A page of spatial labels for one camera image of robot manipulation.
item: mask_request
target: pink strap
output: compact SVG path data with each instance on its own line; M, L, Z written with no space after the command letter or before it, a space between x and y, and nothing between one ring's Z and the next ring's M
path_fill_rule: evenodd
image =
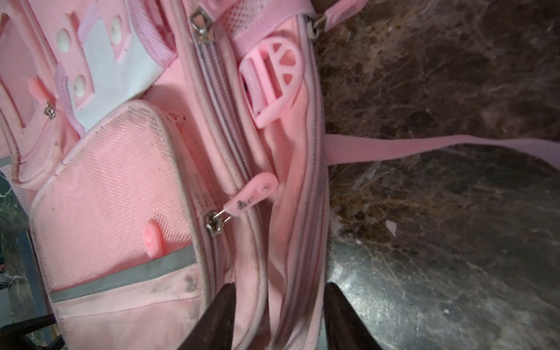
M536 138L494 140L469 135L454 135L406 140L382 140L331 134L325 136L328 165L389 160L455 144L508 147L540 158L560 170L560 143Z

